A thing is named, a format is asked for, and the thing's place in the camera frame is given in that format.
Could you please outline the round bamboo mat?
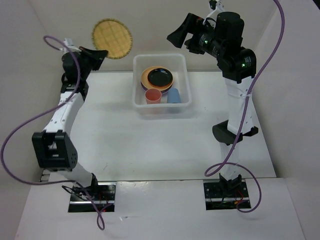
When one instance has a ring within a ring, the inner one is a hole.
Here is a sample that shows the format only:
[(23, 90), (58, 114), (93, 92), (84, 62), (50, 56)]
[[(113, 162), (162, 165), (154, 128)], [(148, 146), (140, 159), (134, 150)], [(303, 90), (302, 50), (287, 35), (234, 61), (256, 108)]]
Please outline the round bamboo mat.
[(108, 59), (126, 57), (133, 47), (133, 37), (128, 27), (121, 21), (105, 18), (93, 27), (91, 40), (96, 50), (106, 50)]

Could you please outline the beige plastic plate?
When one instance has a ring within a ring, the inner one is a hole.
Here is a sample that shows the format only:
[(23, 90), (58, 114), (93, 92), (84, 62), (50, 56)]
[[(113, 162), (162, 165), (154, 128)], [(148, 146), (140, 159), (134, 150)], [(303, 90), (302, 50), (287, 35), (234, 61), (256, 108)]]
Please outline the beige plastic plate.
[(148, 67), (147, 69), (145, 69), (141, 75), (141, 84), (143, 84), (146, 88), (148, 89), (158, 89), (159, 91), (162, 91), (162, 90), (166, 90), (168, 89), (169, 87), (172, 87), (173, 86), (173, 83), (174, 83), (174, 77), (173, 77), (173, 82), (171, 84), (168, 84), (166, 86), (163, 86), (163, 87), (159, 87), (159, 86), (154, 86), (152, 84), (149, 83), (148, 79), (147, 79), (147, 76), (148, 76), (148, 73), (151, 71), (151, 70), (154, 70), (156, 68), (165, 68), (165, 67), (162, 67), (162, 66), (151, 66), (151, 67)]

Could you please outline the black round plate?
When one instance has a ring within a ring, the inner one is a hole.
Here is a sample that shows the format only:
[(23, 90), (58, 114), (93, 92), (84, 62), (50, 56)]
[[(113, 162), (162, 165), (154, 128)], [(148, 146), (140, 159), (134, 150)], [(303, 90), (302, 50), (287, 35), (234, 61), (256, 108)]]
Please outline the black round plate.
[(147, 75), (148, 82), (156, 87), (164, 87), (173, 82), (172, 73), (163, 67), (151, 70)]

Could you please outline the pink plastic cup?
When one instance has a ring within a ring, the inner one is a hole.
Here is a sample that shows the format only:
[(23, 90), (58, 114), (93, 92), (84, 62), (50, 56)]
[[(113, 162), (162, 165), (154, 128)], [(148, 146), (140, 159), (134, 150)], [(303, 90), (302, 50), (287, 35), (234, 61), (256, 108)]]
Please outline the pink plastic cup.
[(162, 93), (156, 88), (148, 89), (145, 92), (145, 100), (147, 104), (160, 104), (162, 98)]

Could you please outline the blue plastic cup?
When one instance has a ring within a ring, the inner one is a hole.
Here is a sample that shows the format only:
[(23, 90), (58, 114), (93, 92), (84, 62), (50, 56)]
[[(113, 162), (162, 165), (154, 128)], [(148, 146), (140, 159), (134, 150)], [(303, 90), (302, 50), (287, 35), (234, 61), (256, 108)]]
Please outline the blue plastic cup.
[(181, 97), (177, 88), (170, 88), (167, 92), (167, 103), (168, 104), (180, 104)]

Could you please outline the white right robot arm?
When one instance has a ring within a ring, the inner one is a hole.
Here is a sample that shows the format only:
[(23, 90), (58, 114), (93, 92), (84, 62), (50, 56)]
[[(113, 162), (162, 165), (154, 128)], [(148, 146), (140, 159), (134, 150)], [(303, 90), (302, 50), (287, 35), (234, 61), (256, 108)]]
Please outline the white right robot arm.
[(258, 133), (250, 110), (251, 94), (257, 69), (255, 53), (242, 46), (244, 21), (235, 12), (223, 11), (211, 25), (211, 19), (203, 19), (188, 13), (183, 23), (167, 40), (176, 48), (186, 46), (193, 54), (209, 54), (217, 60), (228, 94), (228, 120), (212, 127), (215, 139), (220, 143), (223, 164), (219, 166), (219, 191), (230, 197), (241, 185), (242, 176), (237, 167), (239, 152), (236, 144), (244, 137)]

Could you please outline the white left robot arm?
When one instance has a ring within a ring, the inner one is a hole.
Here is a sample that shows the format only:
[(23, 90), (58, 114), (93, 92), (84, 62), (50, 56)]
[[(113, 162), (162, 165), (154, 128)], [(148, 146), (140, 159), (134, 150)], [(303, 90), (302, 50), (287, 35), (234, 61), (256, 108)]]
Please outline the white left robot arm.
[(98, 180), (78, 162), (78, 152), (70, 133), (89, 91), (87, 78), (91, 71), (100, 68), (107, 55), (107, 50), (90, 50), (84, 47), (63, 54), (60, 108), (55, 110), (45, 128), (41, 132), (35, 132), (31, 138), (39, 167), (73, 180), (75, 186), (81, 184), (81, 193), (88, 200), (99, 196)]

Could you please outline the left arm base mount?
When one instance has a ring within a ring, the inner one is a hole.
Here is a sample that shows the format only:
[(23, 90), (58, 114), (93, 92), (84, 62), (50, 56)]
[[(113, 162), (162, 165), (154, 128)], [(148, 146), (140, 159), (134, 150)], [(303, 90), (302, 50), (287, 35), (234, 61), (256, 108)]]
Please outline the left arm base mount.
[[(69, 213), (95, 212), (91, 201), (80, 187), (63, 186), (63, 188), (67, 193), (70, 194), (68, 205)], [(92, 191), (88, 189), (88, 193), (91, 195), (91, 198), (99, 211), (114, 212), (116, 182), (99, 182), (97, 186), (97, 192), (92, 193)]]

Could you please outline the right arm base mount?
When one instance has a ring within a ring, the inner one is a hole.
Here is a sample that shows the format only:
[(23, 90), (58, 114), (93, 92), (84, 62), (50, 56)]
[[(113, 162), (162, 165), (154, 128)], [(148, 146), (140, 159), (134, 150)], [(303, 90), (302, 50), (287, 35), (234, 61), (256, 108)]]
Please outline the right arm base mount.
[(251, 209), (251, 203), (247, 184), (242, 181), (237, 189), (231, 190), (230, 193), (223, 193), (218, 180), (203, 182), (205, 208), (207, 211), (213, 210), (232, 210)]

